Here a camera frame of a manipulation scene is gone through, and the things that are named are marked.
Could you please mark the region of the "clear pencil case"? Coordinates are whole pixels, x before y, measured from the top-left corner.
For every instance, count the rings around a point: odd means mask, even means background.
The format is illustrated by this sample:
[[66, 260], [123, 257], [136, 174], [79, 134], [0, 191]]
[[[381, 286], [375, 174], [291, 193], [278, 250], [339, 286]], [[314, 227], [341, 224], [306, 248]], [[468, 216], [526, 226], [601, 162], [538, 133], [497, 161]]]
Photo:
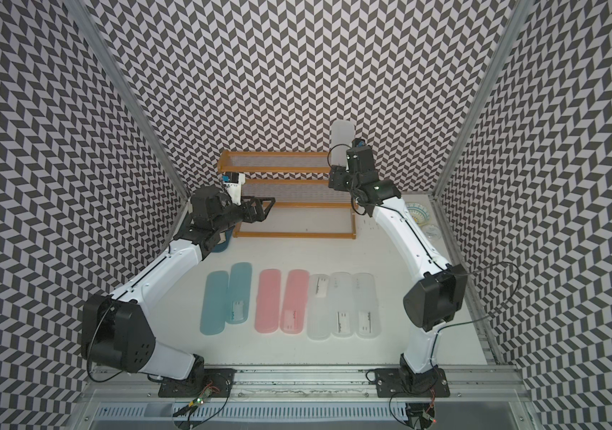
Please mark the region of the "clear pencil case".
[[329, 276], [313, 274], [310, 277], [306, 331], [310, 340], [327, 340], [331, 335]]
[[348, 272], [335, 272], [329, 279], [329, 313], [332, 335], [348, 338], [355, 334], [358, 316], [354, 306], [354, 280]]
[[357, 335], [362, 339], [378, 337], [381, 334], [381, 318], [372, 274], [354, 274], [354, 310], [357, 316]]
[[330, 127], [329, 162], [332, 166], [345, 166], [346, 151], [355, 138], [354, 123], [348, 120], [336, 120]]

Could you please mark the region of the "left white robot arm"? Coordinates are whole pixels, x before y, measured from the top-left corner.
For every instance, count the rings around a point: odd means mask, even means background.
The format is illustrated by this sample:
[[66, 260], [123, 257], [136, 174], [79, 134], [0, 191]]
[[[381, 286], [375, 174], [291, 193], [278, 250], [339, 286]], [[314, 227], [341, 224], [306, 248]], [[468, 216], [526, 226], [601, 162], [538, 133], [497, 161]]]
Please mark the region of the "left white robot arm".
[[197, 189], [168, 246], [141, 273], [109, 294], [94, 294], [82, 310], [81, 354], [87, 365], [183, 381], [200, 357], [157, 339], [148, 318], [162, 297], [202, 263], [221, 236], [238, 224], [263, 222], [276, 200], [242, 196], [234, 201], [216, 186]]

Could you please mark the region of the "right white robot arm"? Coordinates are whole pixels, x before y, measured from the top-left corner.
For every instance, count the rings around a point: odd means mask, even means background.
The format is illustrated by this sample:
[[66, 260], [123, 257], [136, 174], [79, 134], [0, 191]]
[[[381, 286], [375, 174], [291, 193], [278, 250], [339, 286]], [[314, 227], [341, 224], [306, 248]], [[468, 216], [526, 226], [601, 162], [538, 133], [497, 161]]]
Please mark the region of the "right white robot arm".
[[438, 343], [463, 306], [467, 270], [452, 265], [431, 244], [394, 182], [379, 176], [372, 147], [362, 139], [335, 147], [345, 149], [345, 162], [327, 162], [329, 188], [349, 194], [354, 212], [372, 218], [383, 229], [409, 270], [412, 286], [403, 306], [415, 327], [400, 356], [398, 381], [405, 393], [425, 394], [440, 382]]

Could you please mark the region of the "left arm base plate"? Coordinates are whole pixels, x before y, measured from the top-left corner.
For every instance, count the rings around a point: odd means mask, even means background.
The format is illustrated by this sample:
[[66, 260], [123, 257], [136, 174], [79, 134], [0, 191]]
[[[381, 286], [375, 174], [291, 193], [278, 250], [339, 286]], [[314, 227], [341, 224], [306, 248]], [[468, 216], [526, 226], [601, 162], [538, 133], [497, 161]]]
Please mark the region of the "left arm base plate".
[[223, 367], [192, 373], [185, 380], [164, 378], [157, 395], [159, 398], [192, 399], [212, 391], [212, 398], [227, 398], [233, 388], [235, 374], [235, 369]]

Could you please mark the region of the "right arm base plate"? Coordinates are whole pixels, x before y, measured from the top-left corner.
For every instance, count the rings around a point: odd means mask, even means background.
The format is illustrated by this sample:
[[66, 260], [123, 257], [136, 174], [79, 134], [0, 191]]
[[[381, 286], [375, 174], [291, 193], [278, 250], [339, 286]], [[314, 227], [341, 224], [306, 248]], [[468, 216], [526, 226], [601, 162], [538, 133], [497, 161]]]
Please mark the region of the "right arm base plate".
[[405, 374], [401, 368], [376, 368], [372, 370], [372, 377], [379, 398], [444, 399], [450, 396], [449, 382], [439, 368], [423, 374]]

